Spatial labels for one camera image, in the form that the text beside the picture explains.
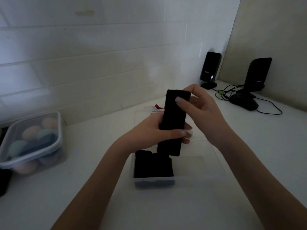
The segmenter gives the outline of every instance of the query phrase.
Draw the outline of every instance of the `table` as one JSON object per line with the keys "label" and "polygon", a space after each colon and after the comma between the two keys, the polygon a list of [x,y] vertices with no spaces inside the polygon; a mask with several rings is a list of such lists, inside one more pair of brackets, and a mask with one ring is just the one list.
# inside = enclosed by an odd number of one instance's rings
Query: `table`
{"label": "table", "polygon": [[[218,81],[217,88],[226,85]],[[208,92],[211,96],[215,94],[213,90]],[[50,229],[108,147],[133,127],[134,112],[144,106],[163,106],[164,100],[160,98],[65,127],[66,161],[28,177],[13,177],[8,193],[0,198],[0,229]],[[281,116],[250,112],[228,101],[216,99],[216,102],[233,130],[307,206],[307,114],[275,101],[284,112]],[[259,110],[276,111],[265,101],[257,102]],[[207,188],[136,190],[131,185],[129,158],[101,228],[263,229],[227,163],[216,148],[215,151],[228,179]]]}

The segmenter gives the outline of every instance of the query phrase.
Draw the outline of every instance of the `forearm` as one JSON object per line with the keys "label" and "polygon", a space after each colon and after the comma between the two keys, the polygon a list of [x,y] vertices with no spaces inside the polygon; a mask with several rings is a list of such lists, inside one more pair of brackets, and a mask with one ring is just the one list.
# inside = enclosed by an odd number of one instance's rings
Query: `forearm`
{"label": "forearm", "polygon": [[98,229],[130,153],[117,140],[51,229]]}
{"label": "forearm", "polygon": [[267,229],[307,229],[307,209],[234,132],[218,146]]}

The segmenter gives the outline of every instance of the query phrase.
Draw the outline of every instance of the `hand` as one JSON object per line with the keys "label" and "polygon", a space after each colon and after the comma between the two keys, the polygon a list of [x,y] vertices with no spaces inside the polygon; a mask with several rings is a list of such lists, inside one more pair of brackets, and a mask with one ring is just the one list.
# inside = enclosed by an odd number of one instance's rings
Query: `hand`
{"label": "hand", "polygon": [[184,90],[191,92],[189,102],[177,97],[177,105],[194,121],[196,126],[205,134],[211,144],[218,147],[227,139],[227,134],[233,132],[225,121],[215,100],[199,85],[193,84]]}
{"label": "hand", "polygon": [[128,145],[131,153],[149,148],[168,139],[182,138],[184,144],[190,143],[188,138],[191,137],[191,134],[186,131],[192,129],[190,125],[185,123],[184,130],[160,130],[159,124],[162,122],[162,118],[163,113],[152,113],[148,118],[143,120],[118,140],[125,141],[125,144]]}

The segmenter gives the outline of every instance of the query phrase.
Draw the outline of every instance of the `open plastic box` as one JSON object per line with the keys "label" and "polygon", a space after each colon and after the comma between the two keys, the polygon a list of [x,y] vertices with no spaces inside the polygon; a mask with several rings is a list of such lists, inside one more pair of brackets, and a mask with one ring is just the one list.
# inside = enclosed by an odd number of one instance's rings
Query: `open plastic box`
{"label": "open plastic box", "polygon": [[0,168],[30,174],[54,165],[62,155],[62,119],[49,112],[13,123],[0,147]]}
{"label": "open plastic box", "polygon": [[[144,110],[136,111],[134,113],[134,125],[136,126],[154,112],[164,112],[164,110],[145,107]],[[225,170],[212,145],[188,115],[186,116],[186,122],[193,127],[193,135],[190,139],[190,144],[182,144],[179,157],[170,156],[174,177],[134,178],[135,153],[132,155],[131,177],[137,188],[165,187],[169,185],[186,187],[225,177]],[[157,145],[145,150],[156,153]]]}

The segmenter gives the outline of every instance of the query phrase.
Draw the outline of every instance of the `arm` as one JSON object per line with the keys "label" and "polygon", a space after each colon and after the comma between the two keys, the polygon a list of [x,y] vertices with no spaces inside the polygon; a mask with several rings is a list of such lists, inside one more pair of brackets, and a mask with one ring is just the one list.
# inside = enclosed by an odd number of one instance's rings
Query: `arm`
{"label": "arm", "polygon": [[216,146],[266,229],[307,229],[307,209],[267,170],[229,127],[214,99],[198,85],[185,90],[190,102],[176,98],[206,138]]}
{"label": "arm", "polygon": [[155,113],[117,139],[99,162],[94,173],[64,210],[52,230],[98,229],[125,162],[131,153],[160,141],[182,138],[188,144],[186,130],[159,130],[163,114]]}

